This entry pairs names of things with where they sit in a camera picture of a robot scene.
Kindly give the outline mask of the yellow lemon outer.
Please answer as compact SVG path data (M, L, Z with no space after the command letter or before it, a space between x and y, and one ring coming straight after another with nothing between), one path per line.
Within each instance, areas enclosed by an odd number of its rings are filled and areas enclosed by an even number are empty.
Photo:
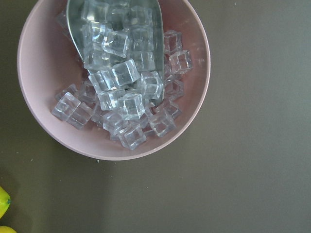
M0 233L17 233L17 232L11 227L0 226Z

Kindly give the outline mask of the yellow lemon near lime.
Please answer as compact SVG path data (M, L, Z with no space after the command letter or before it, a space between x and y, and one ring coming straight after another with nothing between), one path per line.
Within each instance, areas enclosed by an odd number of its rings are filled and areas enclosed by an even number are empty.
M0 187L0 218L2 218L4 214L7 212L10 203L11 203L10 195L2 187Z

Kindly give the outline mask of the clear fake ice cubes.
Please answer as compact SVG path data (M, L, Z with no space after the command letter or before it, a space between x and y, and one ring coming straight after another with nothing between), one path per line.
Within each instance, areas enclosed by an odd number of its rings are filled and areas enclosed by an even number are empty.
M56 95L56 118L79 130L93 121L130 150L175 129L183 83L173 60L188 51L163 30L158 1L70 0L58 18L87 79Z

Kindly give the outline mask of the pink plastic bowl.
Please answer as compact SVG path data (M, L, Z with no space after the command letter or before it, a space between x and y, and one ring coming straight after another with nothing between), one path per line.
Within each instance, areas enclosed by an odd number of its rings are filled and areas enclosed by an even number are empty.
M184 95L177 100L182 114L176 128L163 137L151 136L134 150L111 141L109 133L88 123L78 130L51 113L55 95L64 87L79 85L82 70L73 43L63 35L56 16L64 0L40 0L29 14L21 33L17 70L25 101L41 127L68 149L99 160L130 160L152 154L173 142L196 117L207 92L211 59L207 35L195 9L186 0L162 0L164 29L182 33L193 68L184 77Z

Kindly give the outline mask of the metal ice scoop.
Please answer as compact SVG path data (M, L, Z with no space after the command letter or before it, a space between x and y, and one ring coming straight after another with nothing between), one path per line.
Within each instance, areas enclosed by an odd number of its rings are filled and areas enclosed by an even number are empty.
M156 0L70 0L69 34L104 110L125 90L163 101L163 22Z

